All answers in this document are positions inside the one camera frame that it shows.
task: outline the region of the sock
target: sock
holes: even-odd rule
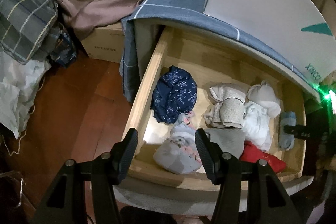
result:
[[[253,143],[245,141],[244,152],[239,160],[247,162],[257,162],[259,159],[264,159],[273,169],[274,173],[279,173],[286,168],[286,163],[279,160],[276,156],[267,154],[258,149]]]
[[[290,150],[294,146],[294,135],[284,132],[284,126],[295,126],[296,116],[294,112],[283,112],[280,115],[280,133],[278,145],[283,150]]]

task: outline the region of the gray cloth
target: gray cloth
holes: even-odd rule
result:
[[[262,41],[216,18],[203,14],[204,0],[145,0],[132,15],[122,19],[125,49],[120,63],[124,95],[133,101],[157,42],[158,25],[196,27],[229,37],[258,50],[292,70],[309,82],[288,60]],[[140,19],[155,19],[155,24],[142,24]]]
[[[211,142],[217,143],[223,152],[229,152],[237,159],[244,151],[245,134],[238,128],[208,128],[204,130],[209,134]]]
[[[60,35],[54,0],[0,0],[0,44],[21,64],[44,61]]]

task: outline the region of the drawer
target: drawer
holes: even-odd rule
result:
[[[190,190],[218,191],[206,177],[203,167],[187,175],[170,173],[157,165],[153,154],[170,136],[170,128],[158,123],[150,109],[152,93],[160,76],[171,65],[188,71],[197,83],[197,101],[194,107],[193,124],[206,128],[203,114],[213,104],[209,100],[209,88],[217,83],[235,83],[248,91],[249,87],[268,81],[281,101],[282,111],[294,111],[297,123],[305,125],[305,107],[302,90],[279,72],[249,55],[226,45],[223,40],[207,38],[177,28],[166,27],[160,37],[142,79],[132,110],[128,117],[124,136],[129,128],[135,128],[139,142],[129,169],[131,177]],[[286,182],[301,177],[305,160],[304,140],[295,139],[294,148],[281,151],[278,148],[279,117],[271,119],[269,130],[272,136],[270,154],[286,162],[284,172],[278,173],[280,181]],[[242,182],[242,190],[247,182]]]

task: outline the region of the wooden floor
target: wooden floor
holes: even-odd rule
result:
[[[35,108],[20,154],[9,157],[1,146],[9,167],[23,173],[23,190],[34,207],[67,159],[92,160],[120,141],[131,105],[123,96],[119,64],[79,52],[69,68],[47,72]],[[17,141],[8,144],[17,150]],[[92,216],[89,184],[86,189]]]

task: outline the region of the white plastic bag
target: white plastic bag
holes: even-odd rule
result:
[[[266,108],[267,115],[272,119],[281,112],[280,101],[275,96],[273,88],[266,81],[262,81],[261,85],[250,87],[246,96],[250,101]]]
[[[0,123],[10,129],[15,138],[26,129],[39,82],[50,67],[47,60],[29,60],[22,65],[0,46]]]

